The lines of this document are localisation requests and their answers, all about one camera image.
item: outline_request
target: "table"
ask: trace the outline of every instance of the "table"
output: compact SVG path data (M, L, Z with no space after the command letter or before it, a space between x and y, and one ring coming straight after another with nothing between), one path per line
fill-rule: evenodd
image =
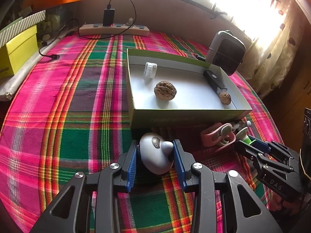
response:
M49 52L60 54L60 59L43 58L32 69L1 131L0 199L24 232L29 232L75 172L98 172L128 150L135 132L130 130L126 102L126 48L185 57L207 52L200 44L158 32L148 37L120 35L109 40L85 40L73 35L60 41ZM238 73L231 79L253 109L245 118L252 123L251 135L282 142L256 93ZM257 181L250 162L232 150L214 155L213 149L204 148L199 137L204 128L152 131L164 139L180 139L185 151L212 170L235 169L269 206L272 193ZM174 169L162 177L138 173L132 190L119 194L122 232L190 231L193 194L181 191ZM94 206L93 200L91 228ZM218 197L218 232L222 230L221 217Z

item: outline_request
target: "black cable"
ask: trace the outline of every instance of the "black cable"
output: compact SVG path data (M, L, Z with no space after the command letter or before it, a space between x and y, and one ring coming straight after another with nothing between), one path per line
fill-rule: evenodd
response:
M115 35L111 35L111 36L109 36L109 37L100 37L100 38L84 37L84 36L81 36L81 35L80 35L80 23L79 23L79 20L76 19L76 18L72 18L72 19L70 19L70 20L60 29L58 35L54 38L54 40L53 40L52 42L50 42L48 45L42 46L42 47L39 49L39 54L40 54L41 56L43 56L43 57L49 57L49 58L51 58L51 59L53 59L53 60L59 59L60 56L59 56L58 54L44 55L44 54L41 53L41 49L42 49L43 47L46 47L46 46L49 46L50 44L52 44L52 43L60 36L60 33L62 32L62 30L63 30L71 21L76 21L76 22L78 23L78 36L79 36L80 38L83 38L83 39L101 40L101 39L108 39L108 38L112 38L112 37L121 35L122 33L126 32L128 29L130 29L130 28L135 24L136 19L137 19L137 14L136 14L135 5L134 5L134 3L133 3L132 0L130 0L130 2L132 3L133 8L134 8L135 19L133 20L133 23L132 23L128 28L126 28L124 31L119 32L118 34L115 34Z

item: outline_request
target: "yellow box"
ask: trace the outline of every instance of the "yellow box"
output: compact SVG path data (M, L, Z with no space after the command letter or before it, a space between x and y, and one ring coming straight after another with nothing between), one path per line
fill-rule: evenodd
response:
M0 78L13 76L37 50L37 26L12 38L0 49Z

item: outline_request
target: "power strip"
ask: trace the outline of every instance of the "power strip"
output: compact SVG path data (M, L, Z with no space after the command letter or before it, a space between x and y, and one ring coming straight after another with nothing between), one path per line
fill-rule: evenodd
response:
M85 24L80 27L80 35L93 35L93 34L118 34L128 26L125 24L114 23L112 26L103 26L100 23L96 24ZM126 32L122 34L137 35L137 36L148 36L149 29L146 26L133 25Z

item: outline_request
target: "blue gripper pad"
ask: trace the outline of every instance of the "blue gripper pad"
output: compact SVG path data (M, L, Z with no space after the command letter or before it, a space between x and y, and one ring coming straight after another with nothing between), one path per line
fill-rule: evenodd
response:
M186 184L186 171L185 168L183 167L181 158L180 158L180 154L176 145L176 142L173 141L174 144L174 164L175 164L175 170L177 173L177 179L179 182L179 186L182 188L182 190L184 191L187 187Z
M263 142L255 137L249 136L251 142L251 146L255 147L259 151L262 151L262 153L270 153L269 146L266 142Z
M137 155L137 150L133 152L132 159L130 166L128 168L128 182L126 184L126 189L128 192L131 191L131 188L134 186L134 181L135 181L135 175L136 175L136 155Z

